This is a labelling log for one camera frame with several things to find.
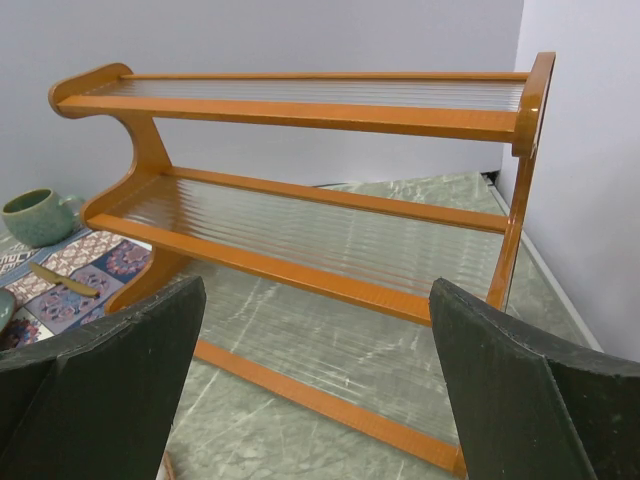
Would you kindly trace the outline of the green ceramic mug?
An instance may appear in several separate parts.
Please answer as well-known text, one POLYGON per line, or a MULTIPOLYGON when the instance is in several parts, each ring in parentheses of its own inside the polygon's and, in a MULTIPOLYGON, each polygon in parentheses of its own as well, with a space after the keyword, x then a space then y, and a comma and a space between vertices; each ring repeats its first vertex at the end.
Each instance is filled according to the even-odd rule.
POLYGON ((1 217, 20 243, 41 248, 59 243, 73 233, 84 203, 76 195, 61 197, 50 188, 40 188, 8 201, 1 217))

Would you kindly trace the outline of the orange wooden two-tier shelf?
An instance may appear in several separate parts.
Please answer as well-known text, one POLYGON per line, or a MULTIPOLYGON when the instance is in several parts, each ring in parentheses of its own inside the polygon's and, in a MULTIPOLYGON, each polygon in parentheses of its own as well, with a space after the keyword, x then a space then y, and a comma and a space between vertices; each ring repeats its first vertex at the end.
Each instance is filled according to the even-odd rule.
POLYGON ((283 200, 301 201, 347 212, 363 211, 500 234, 502 247, 487 300, 502 307, 508 296, 521 239, 525 211, 534 172, 538 137, 543 123, 556 56, 542 52, 524 73, 387 73, 387 82, 433 86, 450 82, 463 87, 478 85, 482 91, 511 83, 521 88, 515 111, 471 110, 453 107, 400 107, 366 104, 300 103, 266 100, 190 99, 167 95, 119 93, 136 75, 121 63, 98 67, 55 84, 48 99, 52 109, 66 118, 109 115, 128 131, 134 150, 125 177, 82 208, 83 223, 95 230, 117 233, 149 243, 152 255, 134 280, 106 304, 114 313, 133 305, 165 285, 190 260, 214 262, 255 276, 334 298, 352 305, 411 321, 431 322, 428 302, 342 274, 304 266, 298 260, 281 260, 272 254, 252 253, 245 247, 200 240, 175 228, 144 226, 125 218, 126 204, 141 205, 161 181, 176 186, 182 180, 216 185, 234 191, 258 193, 283 200), (498 142, 508 144, 518 159, 518 174, 510 212, 505 216, 469 210, 420 205, 354 193, 326 190, 238 175, 174 166, 156 127, 159 118, 276 125, 299 128, 363 131, 498 142))

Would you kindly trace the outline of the gold butter knife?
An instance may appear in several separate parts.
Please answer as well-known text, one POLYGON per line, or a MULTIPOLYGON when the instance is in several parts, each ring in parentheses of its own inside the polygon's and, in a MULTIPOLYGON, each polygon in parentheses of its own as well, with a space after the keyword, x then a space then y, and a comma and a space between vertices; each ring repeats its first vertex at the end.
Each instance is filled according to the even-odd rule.
POLYGON ((98 290, 91 288, 90 286, 87 286, 85 284, 82 284, 78 281, 75 281, 70 277, 60 275, 35 262, 30 262, 29 268, 36 276, 42 278, 43 280, 54 285, 62 285, 68 288, 70 291, 77 293, 78 295, 82 295, 90 298, 96 298, 100 296, 100 292, 98 290))

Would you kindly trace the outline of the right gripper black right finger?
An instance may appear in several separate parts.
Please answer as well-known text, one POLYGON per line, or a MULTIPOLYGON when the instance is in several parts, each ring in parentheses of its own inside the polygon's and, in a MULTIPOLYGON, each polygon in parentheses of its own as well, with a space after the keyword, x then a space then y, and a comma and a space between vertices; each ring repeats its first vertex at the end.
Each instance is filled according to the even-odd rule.
POLYGON ((471 479, 636 479, 639 365, 432 286, 436 349, 471 479))

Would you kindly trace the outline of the teal ceramic plate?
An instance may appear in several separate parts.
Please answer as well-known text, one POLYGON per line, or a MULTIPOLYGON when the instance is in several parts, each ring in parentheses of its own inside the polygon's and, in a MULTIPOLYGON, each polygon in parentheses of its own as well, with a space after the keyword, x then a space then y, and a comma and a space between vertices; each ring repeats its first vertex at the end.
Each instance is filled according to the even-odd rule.
POLYGON ((17 309, 17 300, 15 295, 5 289, 0 289, 0 333, 2 333, 11 321, 17 309))

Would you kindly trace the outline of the patterned table runner cloth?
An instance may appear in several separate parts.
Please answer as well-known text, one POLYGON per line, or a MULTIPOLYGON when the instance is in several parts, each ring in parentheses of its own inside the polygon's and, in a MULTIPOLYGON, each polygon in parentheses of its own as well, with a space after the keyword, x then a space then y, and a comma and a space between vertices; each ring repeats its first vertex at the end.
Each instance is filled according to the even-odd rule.
POLYGON ((34 344, 101 318, 106 303, 144 269, 150 257, 150 246, 106 231, 79 228, 64 241, 40 249, 2 233, 1 287, 12 292, 17 309, 1 333, 1 348, 34 344), (99 295, 79 295, 48 282, 33 273, 32 263, 99 295))

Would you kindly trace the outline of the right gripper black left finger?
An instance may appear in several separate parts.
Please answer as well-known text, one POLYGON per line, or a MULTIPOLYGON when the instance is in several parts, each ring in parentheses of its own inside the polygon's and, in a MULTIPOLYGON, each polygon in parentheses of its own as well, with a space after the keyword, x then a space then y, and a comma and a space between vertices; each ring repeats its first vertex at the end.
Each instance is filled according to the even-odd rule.
POLYGON ((153 479, 201 329, 192 276, 1 354, 4 479, 153 479))

